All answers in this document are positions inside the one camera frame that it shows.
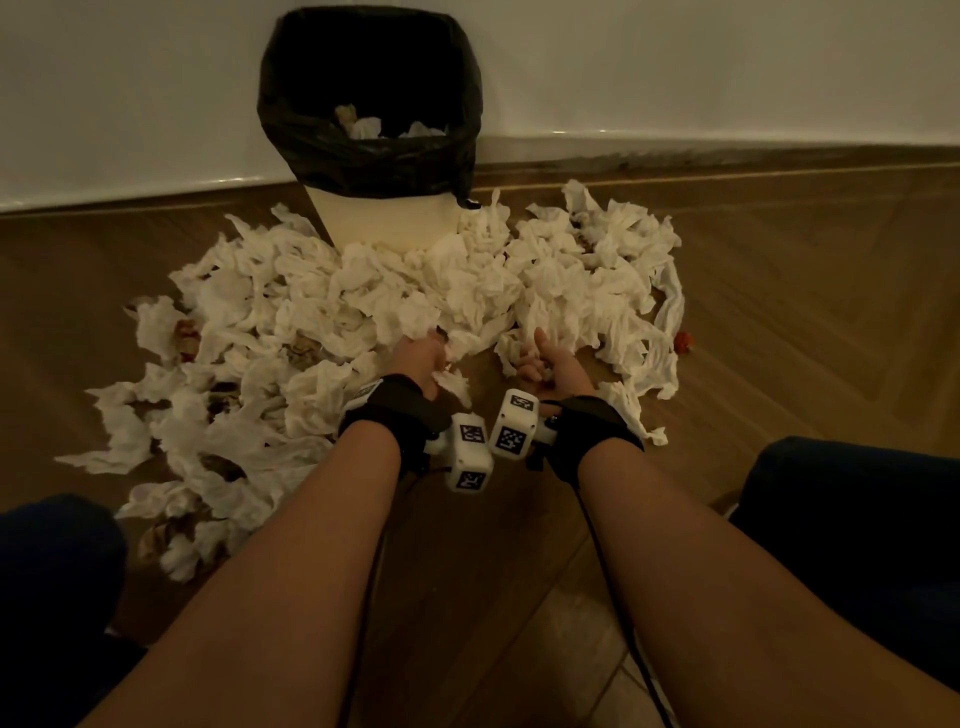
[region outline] pile of tissues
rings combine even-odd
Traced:
[[[376,116],[365,116],[362,119],[357,118],[357,109],[353,104],[343,107],[337,107],[335,110],[337,121],[351,139],[382,139],[381,129],[383,123]],[[399,138],[406,139],[412,136],[446,136],[442,129],[431,129],[421,121],[415,121],[410,125],[410,130],[404,132]]]
[[[468,381],[452,365],[493,347],[513,376],[541,327],[571,351],[599,350],[622,377],[600,396],[664,445],[662,427],[640,422],[638,398],[677,391],[680,238],[644,207],[602,209],[579,182],[564,196],[566,210],[528,207],[533,219],[514,235],[496,191],[490,206],[463,211],[456,234],[406,255],[360,242],[341,255],[281,205],[268,230],[228,215],[239,237],[221,235],[171,274],[179,302],[132,304],[136,342],[160,363],[140,381],[89,390],[108,448],[57,459],[129,473],[161,451],[172,477],[132,488],[117,518],[159,520],[147,550],[187,581],[235,553],[324,458],[344,404],[382,373],[394,344],[437,326],[450,362],[438,383],[465,407]],[[655,308],[654,288],[663,301],[650,322],[641,316]]]

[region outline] black trash bag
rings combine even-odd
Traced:
[[[353,140],[334,110],[379,116],[391,138]],[[346,197],[452,192],[473,184],[483,91],[467,36],[448,15],[403,8],[288,12],[260,66],[260,124],[297,179]],[[446,136],[397,138],[414,121]]]

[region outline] forearm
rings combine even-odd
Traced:
[[[333,725],[399,467],[352,425],[84,725]]]
[[[960,699],[608,440],[580,466],[605,555],[683,725],[940,725]]]

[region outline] herringbone wood floor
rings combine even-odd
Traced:
[[[561,203],[558,185],[503,181],[515,215]],[[730,500],[788,434],[960,455],[960,166],[658,173],[591,190],[673,215],[684,240],[697,346],[677,397],[644,403],[670,437],[650,457],[679,486]],[[50,458],[103,444],[85,387],[142,372],[121,305],[170,293],[166,273],[229,230],[224,212],[268,222],[276,201],[310,212],[284,185],[0,218],[0,508],[61,491],[116,506],[147,476]],[[488,356],[469,370],[490,417],[507,384]],[[498,467],[481,497],[427,478],[397,502],[354,723],[657,725],[573,496],[548,473]],[[132,564],[118,624],[155,639],[189,595]]]

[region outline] wrist strap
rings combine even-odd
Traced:
[[[643,443],[627,427],[611,405],[599,397],[571,397],[567,400],[544,400],[556,404],[563,412],[556,418],[557,439],[546,453],[553,472],[564,483],[580,488],[577,469],[584,455],[612,437],[626,440],[643,450]]]
[[[424,397],[417,383],[405,375],[386,375],[361,387],[344,408],[338,433],[342,435],[358,420],[390,430],[400,447],[400,476],[425,472],[429,465],[423,453],[426,441],[435,440],[452,424],[449,414]]]

